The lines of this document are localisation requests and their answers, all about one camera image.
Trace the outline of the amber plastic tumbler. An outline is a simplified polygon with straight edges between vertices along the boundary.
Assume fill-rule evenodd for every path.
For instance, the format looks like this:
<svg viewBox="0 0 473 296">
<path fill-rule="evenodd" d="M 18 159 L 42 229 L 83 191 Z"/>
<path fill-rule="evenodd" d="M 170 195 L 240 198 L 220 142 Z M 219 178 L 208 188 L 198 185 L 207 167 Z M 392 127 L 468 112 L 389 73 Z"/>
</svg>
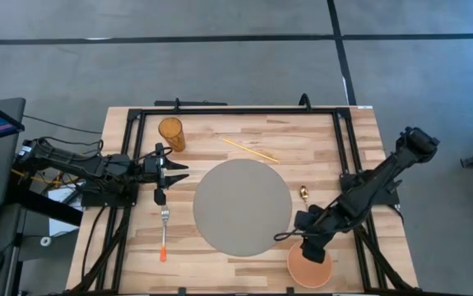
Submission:
<svg viewBox="0 0 473 296">
<path fill-rule="evenodd" d="M 178 118 L 163 119 L 158 126 L 158 132 L 175 152 L 182 152 L 185 149 L 183 124 Z"/>
</svg>

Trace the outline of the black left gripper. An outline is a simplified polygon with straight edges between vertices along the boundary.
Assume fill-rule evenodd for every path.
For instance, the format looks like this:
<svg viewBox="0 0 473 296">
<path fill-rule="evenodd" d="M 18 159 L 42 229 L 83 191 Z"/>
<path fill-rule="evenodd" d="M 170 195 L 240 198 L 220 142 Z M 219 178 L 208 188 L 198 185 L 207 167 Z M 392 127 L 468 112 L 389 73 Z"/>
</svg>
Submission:
<svg viewBox="0 0 473 296">
<path fill-rule="evenodd" d="M 165 148 L 162 143 L 156 143 L 155 149 L 145 155 L 143 160 L 144 180 L 147 183 L 156 184 L 154 201 L 158 206 L 166 205 L 166 195 L 164 194 L 166 188 L 188 177 L 187 173 L 165 177 L 163 171 L 164 165 L 167 170 L 182 170 L 188 168 L 187 165 L 177 164 L 171 160 L 165 161 Z"/>
</svg>

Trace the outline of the fork with orange handle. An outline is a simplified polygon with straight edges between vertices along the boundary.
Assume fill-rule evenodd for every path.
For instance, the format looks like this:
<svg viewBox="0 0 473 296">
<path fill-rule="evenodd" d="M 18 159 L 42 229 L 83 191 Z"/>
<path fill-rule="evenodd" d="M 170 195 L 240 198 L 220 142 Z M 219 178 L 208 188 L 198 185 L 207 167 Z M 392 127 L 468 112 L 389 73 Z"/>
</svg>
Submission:
<svg viewBox="0 0 473 296">
<path fill-rule="evenodd" d="M 160 249 L 160 260 L 162 262 L 166 261 L 166 234 L 167 234 L 167 224 L 169 221 L 169 208 L 167 205 L 161 207 L 161 219 L 162 219 L 162 242 Z"/>
</svg>

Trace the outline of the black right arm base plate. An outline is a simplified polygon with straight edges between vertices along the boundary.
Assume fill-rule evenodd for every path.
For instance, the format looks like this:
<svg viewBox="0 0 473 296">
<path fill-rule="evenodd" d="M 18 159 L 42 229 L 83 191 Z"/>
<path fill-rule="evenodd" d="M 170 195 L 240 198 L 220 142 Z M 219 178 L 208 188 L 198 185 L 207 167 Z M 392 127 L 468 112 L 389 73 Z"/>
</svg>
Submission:
<svg viewBox="0 0 473 296">
<path fill-rule="evenodd" d="M 352 188 L 357 184 L 355 181 L 355 174 L 342 174 L 339 177 L 340 187 L 343 192 Z M 395 206 L 400 203 L 397 195 L 397 187 L 402 183 L 401 180 L 392 180 L 378 195 L 374 198 L 374 205 L 376 206 Z"/>
</svg>

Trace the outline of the black aluminium table frame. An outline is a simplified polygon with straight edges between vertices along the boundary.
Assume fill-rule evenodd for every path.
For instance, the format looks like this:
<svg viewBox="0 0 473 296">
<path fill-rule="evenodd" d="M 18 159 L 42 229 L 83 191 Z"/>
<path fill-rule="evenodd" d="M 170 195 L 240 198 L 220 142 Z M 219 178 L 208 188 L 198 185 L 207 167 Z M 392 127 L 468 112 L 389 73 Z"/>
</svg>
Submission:
<svg viewBox="0 0 473 296">
<path fill-rule="evenodd" d="M 257 294 L 314 295 L 290 276 L 286 258 L 297 242 L 289 238 L 253 257 L 216 251 L 197 231 L 192 213 L 196 186 L 226 160 L 251 159 L 270 165 L 290 190 L 294 210 L 309 200 L 326 206 L 340 192 L 339 177 L 373 169 L 385 159 L 374 111 L 369 106 L 203 106 L 112 107 L 102 138 L 104 152 L 143 155 L 161 137 L 164 118 L 176 117 L 184 127 L 186 148 L 172 161 L 187 165 L 188 177 L 167 191 L 170 220 L 166 261 L 160 260 L 162 228 L 153 187 L 143 185 L 132 208 L 126 237 L 119 292 L 122 294 Z M 232 146 L 221 138 L 280 161 L 279 164 Z"/>
</svg>

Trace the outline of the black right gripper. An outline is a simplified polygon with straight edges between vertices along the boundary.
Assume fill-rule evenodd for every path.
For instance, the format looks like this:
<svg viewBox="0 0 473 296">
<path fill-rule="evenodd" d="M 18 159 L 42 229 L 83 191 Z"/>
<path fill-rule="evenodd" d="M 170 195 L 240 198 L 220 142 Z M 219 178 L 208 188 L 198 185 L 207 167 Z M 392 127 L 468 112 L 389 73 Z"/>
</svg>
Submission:
<svg viewBox="0 0 473 296">
<path fill-rule="evenodd" d="M 296 213 L 294 226 L 301 231 L 301 244 L 304 258 L 315 263 L 323 263 L 326 256 L 325 247 L 336 234 L 337 218 L 335 211 L 311 205 L 308 211 Z"/>
</svg>

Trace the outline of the orange bowl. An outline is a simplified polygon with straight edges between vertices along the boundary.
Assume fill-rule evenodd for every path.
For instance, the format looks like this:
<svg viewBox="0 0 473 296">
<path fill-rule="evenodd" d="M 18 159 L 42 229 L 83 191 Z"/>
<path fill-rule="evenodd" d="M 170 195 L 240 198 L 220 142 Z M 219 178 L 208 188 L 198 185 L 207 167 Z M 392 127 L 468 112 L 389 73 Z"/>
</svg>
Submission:
<svg viewBox="0 0 473 296">
<path fill-rule="evenodd" d="M 323 263 L 316 263 L 303 257 L 302 242 L 295 243 L 288 252 L 286 264 L 292 279 L 308 289 L 323 287 L 332 277 L 332 257 L 326 252 Z"/>
</svg>

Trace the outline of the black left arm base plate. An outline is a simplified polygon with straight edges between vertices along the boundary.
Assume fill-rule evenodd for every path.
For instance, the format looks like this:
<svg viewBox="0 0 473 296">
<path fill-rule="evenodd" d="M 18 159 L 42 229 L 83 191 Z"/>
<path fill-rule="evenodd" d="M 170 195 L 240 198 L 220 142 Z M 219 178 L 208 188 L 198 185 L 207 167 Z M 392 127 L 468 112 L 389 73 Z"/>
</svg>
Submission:
<svg viewBox="0 0 473 296">
<path fill-rule="evenodd" d="M 81 205 L 84 207 L 127 207 L 137 204 L 138 184 L 119 188 L 101 188 L 96 183 L 86 182 L 79 187 Z"/>
</svg>

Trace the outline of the yellow straw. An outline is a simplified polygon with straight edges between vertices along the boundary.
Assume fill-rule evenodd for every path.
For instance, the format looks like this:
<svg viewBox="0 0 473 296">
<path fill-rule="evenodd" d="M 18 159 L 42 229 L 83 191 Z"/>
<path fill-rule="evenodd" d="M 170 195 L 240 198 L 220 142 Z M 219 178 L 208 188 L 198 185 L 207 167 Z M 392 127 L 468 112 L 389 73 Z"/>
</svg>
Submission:
<svg viewBox="0 0 473 296">
<path fill-rule="evenodd" d="M 221 138 L 221 140 L 224 141 L 224 142 L 226 142 L 226 143 L 228 143 L 228 144 L 230 144 L 230 145 L 232 145 L 232 146 L 236 146 L 236 147 L 238 147 L 238 148 L 241 149 L 241 150 L 245 150 L 245 151 L 247 151 L 247 152 L 249 152 L 249 153 L 252 153 L 252 154 L 254 154 L 254 155 L 257 155 L 257 156 L 259 156 L 259 157 L 261 157 L 261 158 L 263 158 L 263 159 L 265 159 L 265 160 L 270 160 L 271 162 L 274 162 L 274 163 L 276 163 L 276 164 L 279 164 L 279 163 L 280 163 L 280 161 L 277 160 L 277 159 L 274 159 L 274 158 L 272 158 L 272 157 L 270 157 L 270 156 L 268 156 L 268 155 L 264 155 L 263 153 L 257 152 L 257 151 L 255 151 L 255 150 L 249 149 L 249 148 L 247 148 L 247 147 L 245 147 L 245 146 L 242 146 L 242 145 L 240 145 L 240 144 L 237 144 L 236 142 L 230 141 L 230 140 L 225 139 L 225 138 Z"/>
</svg>

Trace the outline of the round grey placemat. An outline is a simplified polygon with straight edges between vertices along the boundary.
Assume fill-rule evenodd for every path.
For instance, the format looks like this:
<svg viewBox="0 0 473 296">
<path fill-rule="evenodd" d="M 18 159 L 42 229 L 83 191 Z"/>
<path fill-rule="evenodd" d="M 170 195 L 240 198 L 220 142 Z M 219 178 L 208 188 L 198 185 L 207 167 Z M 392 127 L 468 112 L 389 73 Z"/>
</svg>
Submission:
<svg viewBox="0 0 473 296">
<path fill-rule="evenodd" d="M 269 165 L 228 160 L 197 185 L 193 216 L 198 232 L 217 251 L 251 257 L 276 245 L 274 236 L 289 228 L 290 190 Z"/>
</svg>

